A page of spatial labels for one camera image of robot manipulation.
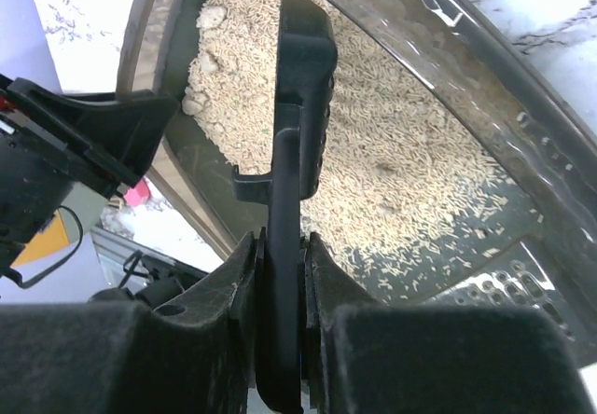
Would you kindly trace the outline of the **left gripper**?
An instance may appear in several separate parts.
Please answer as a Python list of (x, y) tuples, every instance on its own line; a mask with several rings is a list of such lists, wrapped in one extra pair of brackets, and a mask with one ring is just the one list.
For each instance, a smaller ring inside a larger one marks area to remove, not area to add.
[(1, 113), (1, 244), (24, 246), (75, 184), (107, 200), (146, 174), (178, 102), (150, 90), (64, 95), (7, 80)]

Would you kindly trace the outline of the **black litter scoop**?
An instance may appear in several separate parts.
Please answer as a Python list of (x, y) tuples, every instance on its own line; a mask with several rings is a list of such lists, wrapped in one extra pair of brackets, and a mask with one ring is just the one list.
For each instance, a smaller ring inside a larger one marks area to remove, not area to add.
[(239, 201), (264, 204), (256, 255), (257, 391), (280, 413), (299, 413), (300, 204), (319, 186), (338, 51), (330, 18), (311, 0), (281, 0), (271, 169), (232, 173)]

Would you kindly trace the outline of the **dark grey litter box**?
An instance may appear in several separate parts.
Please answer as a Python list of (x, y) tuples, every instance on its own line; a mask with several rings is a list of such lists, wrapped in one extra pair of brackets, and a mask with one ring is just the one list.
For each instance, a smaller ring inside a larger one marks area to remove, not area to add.
[[(192, 17), (206, 0), (133, 0), (117, 92), (182, 97), (199, 41)], [(379, 301), (521, 305), (544, 313), (577, 362), (596, 362), (596, 139), (567, 103), (507, 47), (466, 0), (328, 0), (417, 77), (488, 149), (507, 176), (489, 202), (465, 202), (455, 233), (393, 255), (348, 248), (353, 279)], [(178, 203), (198, 202), (202, 233), (228, 254), (232, 240), (265, 221), (265, 209), (233, 202), (224, 157), (199, 128), (174, 117), (166, 159), (183, 177)]]

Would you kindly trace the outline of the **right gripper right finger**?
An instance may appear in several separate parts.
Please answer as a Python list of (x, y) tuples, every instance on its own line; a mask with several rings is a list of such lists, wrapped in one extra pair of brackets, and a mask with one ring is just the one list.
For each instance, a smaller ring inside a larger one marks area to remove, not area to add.
[(321, 413), (579, 413), (583, 383), (546, 317), (521, 308), (388, 307), (318, 235), (304, 265), (303, 360)]

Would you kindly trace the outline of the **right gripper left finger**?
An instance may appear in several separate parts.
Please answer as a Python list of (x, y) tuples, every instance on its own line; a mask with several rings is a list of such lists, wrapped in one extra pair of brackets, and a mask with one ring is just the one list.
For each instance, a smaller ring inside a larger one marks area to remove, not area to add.
[(254, 335), (252, 234), (156, 310), (132, 301), (1, 309), (5, 413), (243, 413)]

